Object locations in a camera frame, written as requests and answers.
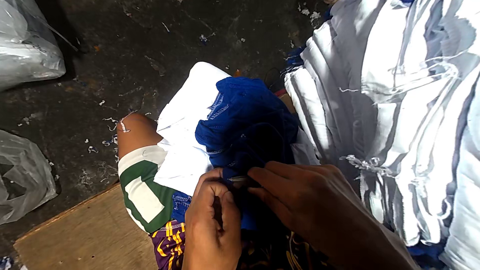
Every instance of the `leg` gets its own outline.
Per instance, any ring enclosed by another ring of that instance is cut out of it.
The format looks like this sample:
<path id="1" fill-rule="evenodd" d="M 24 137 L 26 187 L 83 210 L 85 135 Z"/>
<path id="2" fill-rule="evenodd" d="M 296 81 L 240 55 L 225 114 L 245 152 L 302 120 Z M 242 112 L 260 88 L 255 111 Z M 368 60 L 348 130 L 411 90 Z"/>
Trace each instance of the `leg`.
<path id="1" fill-rule="evenodd" d="M 167 155 L 157 146 L 163 138 L 156 133 L 155 121 L 144 115 L 132 113 L 121 123 L 118 166 L 125 207 L 142 230 L 153 233 L 171 220 L 175 193 L 154 181 Z"/>
<path id="2" fill-rule="evenodd" d="M 133 150 L 156 145 L 163 139 L 156 132 L 156 122 L 142 114 L 132 113 L 121 122 L 129 132 L 124 132 L 120 123 L 117 125 L 119 159 Z"/>

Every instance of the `stack of white garments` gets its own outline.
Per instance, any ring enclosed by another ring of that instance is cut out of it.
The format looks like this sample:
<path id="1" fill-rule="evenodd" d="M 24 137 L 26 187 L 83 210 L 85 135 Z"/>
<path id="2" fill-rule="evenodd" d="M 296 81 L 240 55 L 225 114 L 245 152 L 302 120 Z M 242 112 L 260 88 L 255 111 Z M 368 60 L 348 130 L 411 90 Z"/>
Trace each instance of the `stack of white garments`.
<path id="1" fill-rule="evenodd" d="M 480 2 L 340 0 L 331 14 L 285 78 L 316 154 L 360 179 L 407 246 L 450 236 L 448 267 L 480 269 Z"/>

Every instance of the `white and green shorts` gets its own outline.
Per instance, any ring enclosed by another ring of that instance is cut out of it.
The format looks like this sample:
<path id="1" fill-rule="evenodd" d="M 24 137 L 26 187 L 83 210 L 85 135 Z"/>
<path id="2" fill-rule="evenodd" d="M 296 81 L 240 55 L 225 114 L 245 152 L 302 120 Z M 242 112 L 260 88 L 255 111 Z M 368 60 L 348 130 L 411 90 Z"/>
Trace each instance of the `white and green shorts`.
<path id="1" fill-rule="evenodd" d="M 120 185 L 125 206 L 133 221 L 147 233 L 153 233 L 169 220 L 175 189 L 154 182 L 167 152 L 157 146 L 136 149 L 119 161 Z"/>

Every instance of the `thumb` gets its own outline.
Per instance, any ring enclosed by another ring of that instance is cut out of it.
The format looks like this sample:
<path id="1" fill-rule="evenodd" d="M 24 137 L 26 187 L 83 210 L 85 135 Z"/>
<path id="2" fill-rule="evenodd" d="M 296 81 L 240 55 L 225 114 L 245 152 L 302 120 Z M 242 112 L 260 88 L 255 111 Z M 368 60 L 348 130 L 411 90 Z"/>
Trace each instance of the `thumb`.
<path id="1" fill-rule="evenodd" d="M 233 194 L 228 191 L 222 196 L 222 221 L 224 233 L 220 237 L 222 245 L 238 245 L 240 243 L 240 211 L 235 205 Z"/>

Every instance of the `left hand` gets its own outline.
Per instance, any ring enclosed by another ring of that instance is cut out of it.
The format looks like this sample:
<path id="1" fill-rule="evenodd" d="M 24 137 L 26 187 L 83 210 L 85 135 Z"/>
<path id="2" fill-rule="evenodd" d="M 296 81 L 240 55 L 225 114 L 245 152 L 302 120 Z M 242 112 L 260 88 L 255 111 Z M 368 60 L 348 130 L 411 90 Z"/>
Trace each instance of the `left hand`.
<path id="1" fill-rule="evenodd" d="M 210 182 L 221 177 L 221 169 L 200 177 L 185 213 L 184 270 L 234 270 L 241 255 L 240 211 L 227 187 Z M 215 219 L 214 201 L 221 204 L 222 226 Z"/>

